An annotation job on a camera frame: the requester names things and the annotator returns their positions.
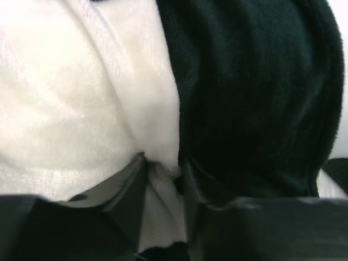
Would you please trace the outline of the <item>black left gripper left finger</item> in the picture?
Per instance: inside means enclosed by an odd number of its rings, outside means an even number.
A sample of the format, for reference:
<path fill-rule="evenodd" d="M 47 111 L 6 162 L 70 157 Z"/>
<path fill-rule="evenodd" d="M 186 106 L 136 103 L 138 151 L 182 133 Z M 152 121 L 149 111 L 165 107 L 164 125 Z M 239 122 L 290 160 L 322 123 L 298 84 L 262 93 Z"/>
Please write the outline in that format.
<path fill-rule="evenodd" d="M 1 260 L 135 260 L 147 169 L 138 154 L 69 201 L 1 196 Z"/>

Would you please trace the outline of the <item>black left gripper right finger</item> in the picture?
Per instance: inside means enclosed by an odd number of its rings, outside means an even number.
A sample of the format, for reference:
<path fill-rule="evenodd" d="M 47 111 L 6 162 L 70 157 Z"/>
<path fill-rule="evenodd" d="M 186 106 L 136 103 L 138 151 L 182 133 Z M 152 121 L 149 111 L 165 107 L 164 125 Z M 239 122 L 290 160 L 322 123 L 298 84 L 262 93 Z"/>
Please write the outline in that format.
<path fill-rule="evenodd" d="M 191 260 L 347 260 L 347 200 L 240 198 L 210 204 L 182 168 Z"/>

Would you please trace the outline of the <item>black white checkered pillowcase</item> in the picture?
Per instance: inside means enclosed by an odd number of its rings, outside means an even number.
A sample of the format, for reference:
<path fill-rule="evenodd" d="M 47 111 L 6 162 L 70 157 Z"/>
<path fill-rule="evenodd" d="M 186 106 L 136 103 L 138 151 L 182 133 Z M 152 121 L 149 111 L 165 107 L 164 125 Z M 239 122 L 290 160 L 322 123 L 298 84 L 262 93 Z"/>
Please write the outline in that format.
<path fill-rule="evenodd" d="M 1 1 L 1 196 L 69 201 L 143 154 L 135 260 L 191 260 L 208 202 L 344 199 L 325 174 L 345 62 L 327 1 Z"/>

